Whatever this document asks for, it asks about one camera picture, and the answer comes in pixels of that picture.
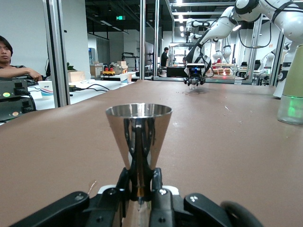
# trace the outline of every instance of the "man's hand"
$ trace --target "man's hand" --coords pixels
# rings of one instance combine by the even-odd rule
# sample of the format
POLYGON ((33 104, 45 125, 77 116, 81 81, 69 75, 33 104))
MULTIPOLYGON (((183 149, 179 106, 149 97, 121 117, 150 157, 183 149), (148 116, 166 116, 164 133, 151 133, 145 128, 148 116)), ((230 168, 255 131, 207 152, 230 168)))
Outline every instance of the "man's hand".
POLYGON ((31 78, 33 78, 34 81, 41 81, 42 80, 42 76, 40 73, 36 72, 33 69, 27 68, 28 70, 28 74, 31 76, 31 78))

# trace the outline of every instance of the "fluorescent light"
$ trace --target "fluorescent light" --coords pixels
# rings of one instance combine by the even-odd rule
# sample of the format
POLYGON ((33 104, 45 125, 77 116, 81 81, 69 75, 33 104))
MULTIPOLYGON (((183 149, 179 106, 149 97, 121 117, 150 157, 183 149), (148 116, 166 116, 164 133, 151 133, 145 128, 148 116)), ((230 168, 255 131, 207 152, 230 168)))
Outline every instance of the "fluorescent light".
POLYGON ((108 22, 106 22, 106 21, 104 21, 104 20, 101 20, 100 22, 106 24, 107 26, 112 26, 110 23, 108 23, 108 22))
POLYGON ((183 23, 183 15, 179 15, 180 23, 183 23))
POLYGON ((117 27, 112 27, 112 28, 114 28, 115 30, 121 31, 121 29, 119 29, 119 28, 117 28, 117 27))
POLYGON ((237 26, 234 27, 232 30, 233 30, 233 31, 237 31, 240 27, 241 27, 241 25, 237 25, 237 26))

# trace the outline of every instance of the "exit sign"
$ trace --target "exit sign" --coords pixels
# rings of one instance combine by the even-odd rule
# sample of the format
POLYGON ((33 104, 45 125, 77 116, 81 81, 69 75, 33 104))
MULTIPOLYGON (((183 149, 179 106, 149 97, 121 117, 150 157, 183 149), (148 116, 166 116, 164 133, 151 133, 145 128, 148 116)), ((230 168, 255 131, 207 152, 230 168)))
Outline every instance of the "exit sign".
POLYGON ((125 20, 125 16, 116 16, 116 20, 125 20))

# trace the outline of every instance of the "man's arm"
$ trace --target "man's arm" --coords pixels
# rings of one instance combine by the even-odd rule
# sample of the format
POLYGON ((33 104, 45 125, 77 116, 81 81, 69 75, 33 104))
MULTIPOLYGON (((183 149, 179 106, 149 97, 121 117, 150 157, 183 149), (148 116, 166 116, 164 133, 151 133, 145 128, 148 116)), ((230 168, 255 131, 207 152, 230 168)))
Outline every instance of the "man's arm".
POLYGON ((0 77, 4 78, 13 78, 18 76, 23 76, 28 74, 33 78, 34 81, 41 81, 42 76, 40 73, 34 71, 31 68, 8 68, 8 69, 0 69, 0 77))

